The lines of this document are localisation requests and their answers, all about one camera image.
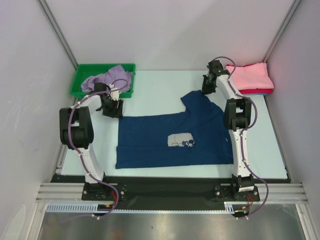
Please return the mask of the navy blue t shirt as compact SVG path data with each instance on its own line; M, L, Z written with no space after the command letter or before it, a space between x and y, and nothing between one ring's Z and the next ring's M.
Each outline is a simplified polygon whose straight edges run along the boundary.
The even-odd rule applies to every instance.
M119 121L116 169L233 164L222 109L199 90L180 100L183 112Z

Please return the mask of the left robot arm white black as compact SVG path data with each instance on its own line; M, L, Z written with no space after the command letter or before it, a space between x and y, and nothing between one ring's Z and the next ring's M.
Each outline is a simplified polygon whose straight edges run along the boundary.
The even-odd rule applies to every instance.
M98 82L75 105L59 110L60 141L77 155L84 171L83 200L102 201L110 195L114 201L119 199L118 190L106 182L106 174L97 160L91 116L101 111L107 117L122 119L123 100L120 94L128 85L128 81L121 78L111 84Z

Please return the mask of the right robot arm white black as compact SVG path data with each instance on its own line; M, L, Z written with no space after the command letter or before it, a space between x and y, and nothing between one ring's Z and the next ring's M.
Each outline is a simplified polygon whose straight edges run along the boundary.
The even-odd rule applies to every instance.
M228 71L216 57L207 64L208 73L203 76L202 93L209 95L219 89L226 99L223 124L228 130L233 153L233 173L231 184L223 199L237 202L258 202L260 195L255 186L254 174L250 170L247 149L247 133L258 118L258 110L254 102L240 93L232 81L235 68Z

